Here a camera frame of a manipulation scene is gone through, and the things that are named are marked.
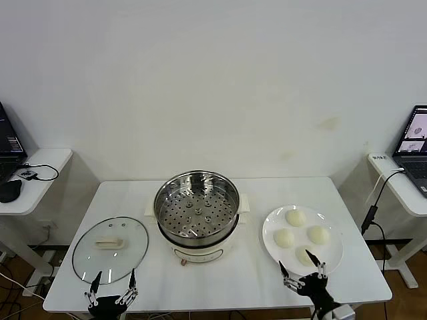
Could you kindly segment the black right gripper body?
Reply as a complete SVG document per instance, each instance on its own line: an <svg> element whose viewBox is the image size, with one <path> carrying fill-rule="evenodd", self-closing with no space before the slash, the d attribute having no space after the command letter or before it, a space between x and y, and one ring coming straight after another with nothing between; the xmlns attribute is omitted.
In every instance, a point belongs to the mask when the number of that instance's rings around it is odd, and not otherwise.
<svg viewBox="0 0 427 320"><path fill-rule="evenodd" d="M328 284L326 275L315 272L299 278L298 281L301 283L301 287L297 293L309 297L318 313L328 313L340 306L326 289Z"/></svg>

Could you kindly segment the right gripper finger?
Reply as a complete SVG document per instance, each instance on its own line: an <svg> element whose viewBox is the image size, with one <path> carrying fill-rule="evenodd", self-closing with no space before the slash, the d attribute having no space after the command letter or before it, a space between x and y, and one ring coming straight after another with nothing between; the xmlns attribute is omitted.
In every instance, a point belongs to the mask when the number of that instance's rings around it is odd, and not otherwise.
<svg viewBox="0 0 427 320"><path fill-rule="evenodd" d="M326 264L325 263L321 263L320 260L310 251L308 251L306 249L306 253L308 255L308 257L310 258L310 260L312 261L312 263L318 268L318 278L319 279L326 279L327 275L326 275Z"/></svg>
<svg viewBox="0 0 427 320"><path fill-rule="evenodd" d="M300 289L302 289L302 287L304 286L304 283L302 283L301 281L292 279L290 277L290 274L288 273L287 269L282 264L282 262L278 261L278 263L279 263L279 266L280 266L280 271L282 273L284 285L288 289L291 289L293 292L297 293Z"/></svg>

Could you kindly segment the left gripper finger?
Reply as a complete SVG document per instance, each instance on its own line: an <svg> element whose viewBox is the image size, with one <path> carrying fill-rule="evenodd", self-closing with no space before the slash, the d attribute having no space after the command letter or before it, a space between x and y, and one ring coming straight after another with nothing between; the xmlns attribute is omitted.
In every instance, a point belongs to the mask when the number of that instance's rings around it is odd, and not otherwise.
<svg viewBox="0 0 427 320"><path fill-rule="evenodd" d="M131 305L137 296L138 296L138 290L136 287L135 269L132 269L128 288L126 289L125 293L115 301L115 304Z"/></svg>
<svg viewBox="0 0 427 320"><path fill-rule="evenodd" d="M91 286L89 291L84 293L85 297L89 302L89 307L94 307L98 305L97 302L97 292L99 289L100 281L101 281L102 271L99 271L96 278L91 282Z"/></svg>

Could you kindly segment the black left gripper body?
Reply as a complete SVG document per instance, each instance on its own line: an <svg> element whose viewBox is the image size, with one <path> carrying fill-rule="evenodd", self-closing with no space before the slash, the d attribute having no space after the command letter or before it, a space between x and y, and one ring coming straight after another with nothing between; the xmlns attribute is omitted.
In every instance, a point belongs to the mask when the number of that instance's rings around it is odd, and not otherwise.
<svg viewBox="0 0 427 320"><path fill-rule="evenodd" d="M119 298L119 295L98 297L97 305L90 305L88 307L92 319L119 319L127 311L125 303L115 303Z"/></svg>

